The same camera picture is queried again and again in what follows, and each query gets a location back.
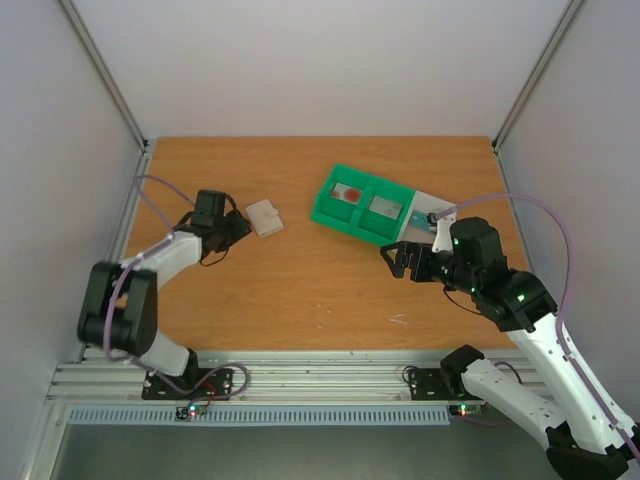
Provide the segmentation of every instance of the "wire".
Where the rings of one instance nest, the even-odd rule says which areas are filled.
[[[210,267],[210,266],[215,265],[216,263],[220,263],[222,260],[224,260],[226,258],[226,256],[227,256],[227,253],[229,253],[229,249],[228,248],[224,251],[224,255],[222,255],[222,257],[219,258],[218,260],[214,260],[213,262],[210,262],[210,263],[202,263],[202,260],[200,260],[198,263],[200,265],[202,265],[203,267]]]
[[[159,243],[156,243],[151,248],[145,250],[142,253],[139,253],[136,258],[125,267],[125,269],[118,277],[118,280],[113,286],[111,297],[109,298],[109,303],[107,305],[107,314],[104,319],[104,330],[102,332],[102,349],[104,350],[104,354],[107,359],[115,362],[117,360],[126,360],[130,358],[130,355],[115,357],[111,354],[111,326],[113,324],[113,314],[115,312],[116,304],[118,302],[118,299],[120,298],[120,292],[122,291],[122,287],[124,286],[124,282],[127,276],[129,275],[129,273],[131,273],[136,265],[138,265],[143,260],[155,255],[156,253],[164,250],[166,247],[171,245],[172,242],[173,237],[170,235]]]
[[[516,368],[511,365],[509,362],[505,362],[504,360],[500,360],[499,362],[496,362],[493,364],[494,367],[499,367],[500,365],[504,365],[505,367],[507,367],[509,370],[511,370],[513,372],[513,374],[516,376],[516,378],[518,379],[518,383],[520,385],[522,385],[522,377],[520,376],[520,374],[518,373],[518,371],[516,370]]]
[[[476,311],[471,310],[470,308],[463,307],[458,302],[456,302],[453,298],[451,298],[451,295],[449,295],[449,289],[447,288],[446,285],[444,287],[442,287],[442,293],[444,293],[444,296],[447,297],[447,299],[451,303],[453,303],[456,307],[461,308],[466,312],[473,313],[474,315],[482,315],[480,312],[476,312]]]
[[[469,415],[465,415],[465,416],[456,415],[456,416],[454,416],[452,418],[457,418],[458,420],[463,420],[465,422],[475,423],[477,425],[482,425],[483,427],[508,427],[510,425],[514,425],[514,423],[511,422],[511,421],[488,422],[487,420],[481,420],[479,418],[470,417]]]
[[[407,365],[406,367],[404,367],[404,369],[402,370],[402,381],[404,383],[406,383],[407,385],[409,384],[409,379],[405,376],[405,374],[407,373],[407,370],[420,370],[418,367],[414,367],[413,365]]]
[[[165,187],[170,188],[171,190],[173,190],[176,194],[178,194],[178,196],[180,196],[181,198],[183,198],[186,202],[189,202],[192,206],[195,206],[195,203],[193,202],[193,200],[191,200],[182,190],[180,190],[178,187],[176,187],[175,185],[173,185],[170,182],[167,182],[166,180],[163,180],[160,177],[156,177],[155,175],[138,175],[134,182],[133,182],[133,186],[135,187],[136,191],[138,192],[138,195],[140,195],[140,198],[142,198],[142,200],[145,201],[145,203],[147,205],[149,205],[149,207],[151,208],[151,210],[153,210],[153,212],[160,218],[160,220],[162,220],[162,223],[164,223],[164,226],[167,228],[167,231],[169,233],[173,233],[173,224],[169,221],[169,219],[167,218],[167,216],[162,212],[162,210],[160,210],[158,208],[158,206],[153,203],[153,201],[147,196],[146,193],[144,193],[144,191],[142,190],[142,181],[143,180],[153,180],[155,182],[158,182],[162,185],[164,185]]]
[[[198,387],[200,387],[200,385],[202,385],[207,380],[207,378],[209,378],[211,375],[214,375],[216,372],[220,371],[221,369],[229,368],[229,367],[236,367],[236,368],[240,369],[244,373],[244,376],[245,376],[244,383],[242,384],[242,386],[239,389],[237,389],[236,391],[234,391],[234,392],[228,393],[226,395],[215,396],[214,398],[216,400],[226,400],[226,399],[229,399],[229,398],[234,397],[236,395],[239,395],[240,393],[244,392],[247,388],[249,388],[249,384],[250,384],[250,381],[251,381],[251,373],[249,372],[249,369],[247,369],[247,367],[245,367],[241,363],[230,362],[230,363],[225,363],[225,364],[218,365],[217,367],[212,368],[211,370],[209,370],[195,384],[193,389],[184,390],[184,389],[178,387],[173,381],[171,381],[168,378],[167,375],[165,375],[162,372],[156,371],[156,369],[154,369],[153,367],[150,367],[149,365],[145,364],[139,358],[131,357],[130,355],[115,357],[115,356],[113,356],[111,354],[111,327],[112,327],[112,324],[113,324],[113,314],[115,312],[116,303],[117,303],[118,299],[120,298],[120,292],[122,291],[122,287],[124,286],[126,278],[131,273],[131,271],[135,268],[136,265],[138,265],[142,261],[146,260],[147,258],[149,258],[149,257],[151,257],[153,255],[156,255],[157,253],[161,252],[162,250],[167,248],[169,245],[171,245],[171,243],[173,242],[173,239],[174,239],[174,234],[175,234],[175,232],[173,231],[173,226],[171,225],[171,222],[169,222],[168,218],[164,215],[162,210],[160,210],[151,201],[151,199],[142,191],[141,183],[142,183],[143,179],[154,180],[156,182],[159,182],[162,185],[165,185],[166,187],[168,187],[171,190],[173,190],[174,192],[176,192],[180,197],[182,197],[184,200],[189,202],[191,205],[195,205],[193,200],[191,200],[185,193],[183,193],[180,189],[178,189],[178,187],[176,187],[175,185],[167,182],[166,180],[163,180],[162,178],[156,177],[154,175],[139,175],[139,176],[137,176],[135,178],[134,187],[135,187],[136,191],[138,192],[138,195],[140,195],[140,197],[149,205],[149,207],[151,207],[151,209],[158,215],[158,217],[160,217],[160,219],[163,221],[163,223],[167,227],[169,235],[167,236],[167,238],[165,238],[161,242],[157,243],[156,245],[152,246],[151,248],[145,250],[144,252],[138,253],[138,255],[136,255],[136,258],[134,260],[132,260],[125,267],[125,269],[122,271],[122,273],[118,277],[118,280],[116,281],[116,283],[115,283],[115,285],[113,287],[113,292],[111,294],[111,297],[109,298],[109,303],[107,305],[107,314],[105,316],[105,325],[104,325],[104,331],[103,331],[103,336],[102,336],[102,348],[103,348],[103,350],[105,352],[105,356],[110,361],[131,360],[132,364],[134,364],[134,365],[136,365],[136,366],[138,366],[138,367],[140,367],[140,368],[142,368],[142,369],[144,369],[146,371],[155,372],[157,377],[160,378],[165,384],[167,384],[169,387],[171,387],[176,392],[181,393],[183,395],[189,395],[190,393],[193,393],[196,389],[198,389]]]
[[[147,258],[159,253],[164,248],[168,247],[173,241],[173,235],[175,233],[173,231],[173,225],[171,224],[169,219],[166,217],[166,215],[162,213],[162,210],[160,210],[156,206],[156,204],[153,203],[153,201],[142,190],[142,180],[144,179],[153,180],[155,182],[161,183],[162,185],[173,190],[175,193],[177,193],[180,197],[182,197],[185,201],[189,202],[191,205],[195,205],[193,200],[191,200],[178,187],[176,187],[172,183],[167,182],[166,180],[160,177],[156,177],[155,175],[138,175],[137,177],[135,177],[133,181],[134,188],[138,192],[138,195],[140,195],[140,198],[142,198],[142,200],[144,200],[147,203],[147,205],[149,205],[151,210],[153,210],[153,212],[156,215],[158,215],[158,217],[160,217],[160,220],[162,220],[162,222],[167,227],[167,232],[169,233],[169,237],[155,244],[154,246],[145,250],[144,252],[138,253],[136,258],[133,261],[131,261],[122,271],[122,273],[120,274],[120,277],[118,277],[118,280],[116,281],[113,287],[113,292],[111,293],[111,297],[109,298],[109,303],[107,305],[107,315],[105,317],[104,330],[102,334],[102,348],[105,352],[105,356],[107,357],[107,359],[111,361],[126,360],[130,358],[129,355],[124,355],[119,357],[111,355],[111,327],[113,325],[113,314],[115,312],[118,299],[120,298],[120,292],[122,291],[122,287],[124,286],[124,283],[127,277],[129,276],[131,271],[135,268],[135,266],[141,263],[142,261],[146,260]]]
[[[202,385],[204,385],[205,387],[209,387],[209,400],[207,401],[207,404],[204,406],[204,409],[206,411],[207,408],[209,408],[209,405],[211,405],[213,398],[216,396],[216,387],[211,385],[209,382],[204,382]]]
[[[629,450],[631,450],[631,453],[635,457],[636,462],[638,463],[638,465],[640,465],[640,450],[638,450],[638,447],[636,447],[636,445],[633,443],[633,440],[631,440],[631,437],[629,437],[627,432],[621,426],[622,425],[621,422],[618,420],[618,418],[613,413],[613,411],[609,408],[609,405],[607,404],[605,399],[602,398],[602,395],[600,395],[600,393],[598,392],[598,389],[595,387],[595,385],[593,384],[593,382],[585,372],[584,368],[582,368],[582,365],[580,365],[580,363],[574,358],[574,355],[571,352],[571,348],[569,347],[569,344],[567,343],[567,340],[565,338],[565,333],[563,330],[564,313],[566,310],[566,306],[569,303],[568,300],[572,292],[571,289],[573,288],[573,275],[574,275],[573,274],[573,245],[571,242],[571,236],[569,235],[569,229],[567,228],[567,225],[564,223],[564,221],[560,218],[560,216],[555,211],[553,211],[551,207],[541,202],[537,198],[531,197],[529,195],[525,195],[522,193],[493,193],[491,195],[476,197],[471,200],[467,200],[466,202],[459,203],[458,205],[454,205],[453,207],[449,207],[445,210],[442,210],[436,213],[436,219],[439,220],[443,217],[446,217],[447,215],[451,215],[452,213],[457,212],[458,210],[469,207],[471,205],[475,205],[476,203],[481,203],[487,200],[493,200],[497,198],[513,198],[516,200],[523,200],[525,202],[533,203],[537,207],[547,212],[560,228],[560,231],[562,232],[562,236],[564,237],[565,248],[567,250],[567,273],[565,276],[565,283],[564,283],[564,289],[562,292],[562,298],[560,300],[560,306],[558,308],[558,313],[556,315],[555,330],[556,330],[558,343],[560,344],[562,352],[564,353],[564,358],[571,364],[573,369],[576,371],[576,373],[584,383],[587,390],[589,390],[589,393],[591,393],[591,396],[594,398],[594,400],[596,401],[600,409],[604,412],[611,426],[618,431],[618,433],[620,434],[620,437],[622,437],[622,439],[624,440],[624,443],[626,443],[627,446],[629,447]]]

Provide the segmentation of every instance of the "metal pole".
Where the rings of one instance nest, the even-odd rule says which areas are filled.
[[[127,123],[127,126],[131,131],[131,135],[133,135],[134,140],[140,148],[140,152],[144,152],[146,146],[144,135],[142,134],[142,131],[140,130],[136,119],[133,117],[131,110],[129,110],[127,102],[125,102],[122,93],[120,93],[120,89],[116,85],[115,80],[111,76],[111,72],[109,72],[109,68],[102,58],[102,55],[100,55],[100,52],[98,51],[93,38],[91,38],[91,34],[89,33],[89,30],[87,30],[87,27],[84,24],[82,17],[78,12],[78,9],[76,8],[72,0],[58,0],[58,3],[62,7],[62,10],[66,14],[69,23],[71,23],[71,26],[78,35],[80,43],[82,43],[82,45],[84,46],[87,54],[89,55],[89,58],[91,59],[91,62],[98,72],[98,75],[104,82],[104,85],[109,91],[111,98],[122,114],[124,121]]]
[[[513,104],[511,110],[509,111],[509,114],[507,115],[507,118],[502,124],[502,127],[500,127],[498,135],[493,141],[494,149],[499,150],[500,147],[504,144],[507,136],[513,128],[513,125],[520,116],[520,113],[522,113],[525,104],[542,79],[542,76],[549,67],[552,58],[557,53],[560,45],[562,44],[562,41],[565,39],[569,29],[574,24],[576,18],[578,17],[578,14],[586,3],[587,0],[571,0],[567,4],[564,12],[562,12],[562,16],[558,20],[558,23],[556,23],[556,26],[554,27],[553,32],[551,33],[551,36],[547,41],[547,44],[538,57],[533,70],[529,74],[529,78],[527,78],[527,81],[518,94],[515,103]]]

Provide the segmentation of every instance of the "green plastic tray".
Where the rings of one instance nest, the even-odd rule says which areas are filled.
[[[359,190],[357,204],[332,197],[337,184]],[[397,240],[415,193],[411,188],[338,164],[316,197],[311,220],[380,247],[389,245]],[[379,204],[380,199],[400,206],[396,218],[370,210],[372,202]]]

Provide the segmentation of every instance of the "white wall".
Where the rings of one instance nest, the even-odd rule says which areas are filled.
[[[640,3],[591,0],[508,137],[512,191],[559,211],[573,234],[568,326],[602,383],[640,420]],[[556,228],[518,207],[533,264],[558,294]]]
[[[57,2],[0,2],[0,478],[18,478],[136,147]]]
[[[566,0],[76,0],[148,137],[490,135]]]

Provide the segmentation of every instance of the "small white box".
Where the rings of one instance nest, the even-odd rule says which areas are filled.
[[[284,228],[280,212],[271,201],[261,200],[247,207],[249,221],[260,238],[276,233]]]

